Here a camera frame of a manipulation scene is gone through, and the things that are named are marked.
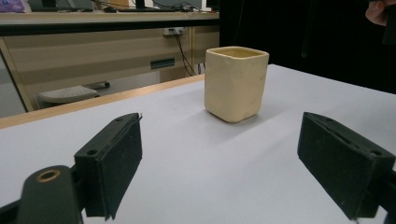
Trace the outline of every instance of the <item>black backdrop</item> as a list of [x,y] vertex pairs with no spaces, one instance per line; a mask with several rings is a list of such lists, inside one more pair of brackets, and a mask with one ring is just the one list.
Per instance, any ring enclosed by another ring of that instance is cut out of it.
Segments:
[[385,28],[364,17],[367,2],[312,1],[308,35],[311,0],[220,0],[220,45],[265,50],[270,63],[396,93],[396,46],[383,45]]

